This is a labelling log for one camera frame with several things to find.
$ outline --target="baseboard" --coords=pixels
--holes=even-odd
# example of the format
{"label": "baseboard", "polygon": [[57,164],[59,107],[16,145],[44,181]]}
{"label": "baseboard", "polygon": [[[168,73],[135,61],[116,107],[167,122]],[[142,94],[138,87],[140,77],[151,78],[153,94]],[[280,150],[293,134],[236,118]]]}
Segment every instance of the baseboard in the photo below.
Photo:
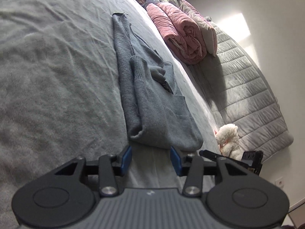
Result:
{"label": "baseboard", "polygon": [[294,210],[294,209],[298,208],[299,206],[303,205],[304,203],[305,203],[305,198],[303,198],[302,200],[300,200],[300,201],[298,201],[297,203],[293,204],[293,205],[290,206],[290,208],[289,208],[289,213],[290,213],[292,210]]}

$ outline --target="white logo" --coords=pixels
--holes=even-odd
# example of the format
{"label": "white logo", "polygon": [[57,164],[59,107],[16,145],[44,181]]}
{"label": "white logo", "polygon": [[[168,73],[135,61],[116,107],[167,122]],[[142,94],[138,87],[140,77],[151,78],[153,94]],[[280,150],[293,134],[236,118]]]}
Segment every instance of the white logo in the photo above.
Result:
{"label": "white logo", "polygon": [[152,196],[153,194],[155,194],[155,191],[150,190],[150,191],[149,191],[149,192],[147,192],[146,194],[148,194],[148,195]]}

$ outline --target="gray quilted mattress pad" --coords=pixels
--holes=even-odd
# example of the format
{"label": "gray quilted mattress pad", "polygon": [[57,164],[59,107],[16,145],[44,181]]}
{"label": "gray quilted mattress pad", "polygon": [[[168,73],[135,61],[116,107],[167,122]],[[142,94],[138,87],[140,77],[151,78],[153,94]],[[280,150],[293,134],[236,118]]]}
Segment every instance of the gray quilted mattress pad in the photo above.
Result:
{"label": "gray quilted mattress pad", "polygon": [[265,77],[248,54],[216,24],[217,56],[188,66],[217,126],[238,126],[240,146],[261,150],[263,160],[289,146],[293,137]]}

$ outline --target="folded gray sweater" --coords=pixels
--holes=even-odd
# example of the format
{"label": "folded gray sweater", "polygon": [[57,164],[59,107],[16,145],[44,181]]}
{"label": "folded gray sweater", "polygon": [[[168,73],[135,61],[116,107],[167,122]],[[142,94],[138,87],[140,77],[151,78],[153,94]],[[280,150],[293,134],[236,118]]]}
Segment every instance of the folded gray sweater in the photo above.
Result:
{"label": "folded gray sweater", "polygon": [[201,148],[203,138],[173,72],[139,36],[124,13],[112,15],[122,107],[133,141],[184,151]]}

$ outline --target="bed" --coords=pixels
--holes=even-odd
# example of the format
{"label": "bed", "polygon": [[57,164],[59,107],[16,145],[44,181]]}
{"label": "bed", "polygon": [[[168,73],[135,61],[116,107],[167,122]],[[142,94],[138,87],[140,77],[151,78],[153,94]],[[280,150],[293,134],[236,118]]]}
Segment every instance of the bed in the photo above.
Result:
{"label": "bed", "polygon": [[[16,228],[13,194],[79,155],[95,160],[132,145],[128,187],[178,187],[169,151],[129,142],[121,105],[112,14],[173,63],[204,140],[219,152],[219,127],[196,77],[178,61],[135,0],[0,0],[0,228]],[[204,191],[214,185],[204,177]]]}

